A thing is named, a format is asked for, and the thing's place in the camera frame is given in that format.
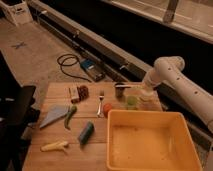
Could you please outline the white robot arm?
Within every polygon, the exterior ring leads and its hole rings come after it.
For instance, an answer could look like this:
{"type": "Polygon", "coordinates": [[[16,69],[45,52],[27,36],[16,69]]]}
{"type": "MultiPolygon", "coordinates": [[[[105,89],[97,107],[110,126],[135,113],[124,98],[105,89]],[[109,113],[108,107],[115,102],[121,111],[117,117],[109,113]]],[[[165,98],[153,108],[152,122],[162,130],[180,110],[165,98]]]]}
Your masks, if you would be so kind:
{"type": "Polygon", "coordinates": [[[154,89],[163,81],[168,81],[193,112],[213,133],[213,96],[188,79],[182,70],[185,61],[180,56],[159,57],[154,67],[149,69],[142,80],[139,90],[145,101],[151,98],[154,89]]]}

